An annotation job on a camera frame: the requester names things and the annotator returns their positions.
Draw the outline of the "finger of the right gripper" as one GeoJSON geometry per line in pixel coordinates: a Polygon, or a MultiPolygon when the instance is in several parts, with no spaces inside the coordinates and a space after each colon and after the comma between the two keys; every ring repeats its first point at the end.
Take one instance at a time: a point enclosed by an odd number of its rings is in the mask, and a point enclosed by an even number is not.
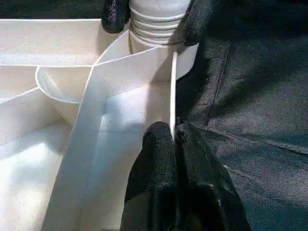
{"type": "Polygon", "coordinates": [[[109,34],[123,31],[130,19],[129,0],[105,0],[102,8],[101,24],[109,34]]]}
{"type": "Polygon", "coordinates": [[[185,46],[193,46],[200,42],[212,13],[212,0],[192,1],[184,24],[183,41],[185,46]]]}

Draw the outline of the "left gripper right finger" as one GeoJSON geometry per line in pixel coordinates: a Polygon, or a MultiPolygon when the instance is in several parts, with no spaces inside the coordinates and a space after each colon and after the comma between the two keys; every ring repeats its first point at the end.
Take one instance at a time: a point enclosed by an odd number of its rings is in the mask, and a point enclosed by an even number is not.
{"type": "Polygon", "coordinates": [[[180,218],[188,231],[249,231],[245,208],[227,169],[191,123],[175,129],[180,218]]]}

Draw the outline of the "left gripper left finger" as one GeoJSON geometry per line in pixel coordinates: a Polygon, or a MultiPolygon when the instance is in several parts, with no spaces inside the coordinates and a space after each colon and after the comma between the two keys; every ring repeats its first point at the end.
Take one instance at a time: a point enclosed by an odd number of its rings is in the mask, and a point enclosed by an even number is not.
{"type": "Polygon", "coordinates": [[[172,231],[177,223],[178,177],[169,125],[155,122],[128,177],[122,231],[172,231]]]}

